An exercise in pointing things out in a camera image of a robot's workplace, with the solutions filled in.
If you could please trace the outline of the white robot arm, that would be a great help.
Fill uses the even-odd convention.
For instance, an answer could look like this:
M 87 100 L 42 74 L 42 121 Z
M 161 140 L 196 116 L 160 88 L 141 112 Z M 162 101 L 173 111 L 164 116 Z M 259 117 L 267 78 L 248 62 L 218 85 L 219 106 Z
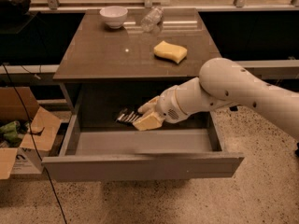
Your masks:
M 198 112 L 244 105 L 299 140 L 299 94 L 270 85 L 238 63 L 224 58 L 207 61 L 199 76 L 175 85 L 138 108 L 133 122 L 139 131 L 178 123 Z

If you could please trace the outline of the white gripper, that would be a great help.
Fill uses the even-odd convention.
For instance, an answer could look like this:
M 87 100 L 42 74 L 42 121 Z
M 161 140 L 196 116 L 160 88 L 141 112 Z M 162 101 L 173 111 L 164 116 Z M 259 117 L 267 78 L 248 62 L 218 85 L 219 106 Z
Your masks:
M 160 128 L 164 121 L 178 123 L 187 119 L 189 116 L 181 110 L 177 101 L 177 88 L 178 85 L 175 85 L 140 106 L 137 112 L 144 115 L 133 122 L 134 127 L 139 131 L 154 130 Z M 157 112 L 146 113 L 155 107 L 161 116 Z

